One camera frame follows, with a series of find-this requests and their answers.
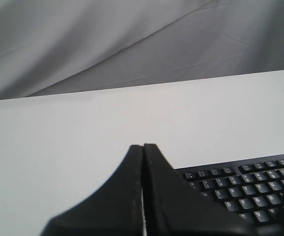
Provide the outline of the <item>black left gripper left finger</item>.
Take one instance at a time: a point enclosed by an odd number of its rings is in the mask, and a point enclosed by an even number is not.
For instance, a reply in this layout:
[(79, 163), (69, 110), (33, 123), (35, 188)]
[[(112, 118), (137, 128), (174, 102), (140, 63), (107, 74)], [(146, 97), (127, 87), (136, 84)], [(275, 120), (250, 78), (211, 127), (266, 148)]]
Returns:
[(129, 147), (110, 178), (91, 196), (53, 217), (43, 236), (142, 236), (141, 146)]

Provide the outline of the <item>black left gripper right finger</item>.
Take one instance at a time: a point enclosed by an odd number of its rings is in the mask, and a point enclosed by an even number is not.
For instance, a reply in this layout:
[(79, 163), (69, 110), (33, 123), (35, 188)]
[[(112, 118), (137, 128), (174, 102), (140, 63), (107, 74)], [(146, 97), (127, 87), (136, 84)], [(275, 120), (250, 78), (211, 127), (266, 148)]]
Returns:
[(254, 227), (187, 183), (155, 144), (143, 147), (143, 203), (149, 236), (252, 236)]

